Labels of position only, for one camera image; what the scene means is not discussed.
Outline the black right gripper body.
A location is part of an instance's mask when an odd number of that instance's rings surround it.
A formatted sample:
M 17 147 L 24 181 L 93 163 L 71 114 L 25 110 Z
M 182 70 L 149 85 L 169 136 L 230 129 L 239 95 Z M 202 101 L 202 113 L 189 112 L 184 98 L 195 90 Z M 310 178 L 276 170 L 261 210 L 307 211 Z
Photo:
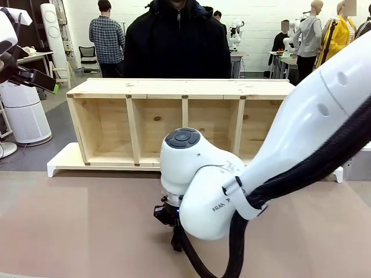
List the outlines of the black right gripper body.
M 180 226 L 179 207 L 169 204 L 167 196 L 163 196 L 161 202 L 162 205 L 154 207 L 153 216 L 164 225 Z

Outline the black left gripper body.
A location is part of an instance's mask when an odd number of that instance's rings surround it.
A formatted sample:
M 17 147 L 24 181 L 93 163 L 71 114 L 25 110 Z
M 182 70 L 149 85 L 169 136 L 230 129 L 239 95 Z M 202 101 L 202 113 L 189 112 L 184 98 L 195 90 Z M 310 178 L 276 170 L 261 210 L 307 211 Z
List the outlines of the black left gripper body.
M 27 74 L 28 71 L 20 68 L 10 53 L 4 53 L 1 56 L 1 83 L 31 85 L 32 79 Z

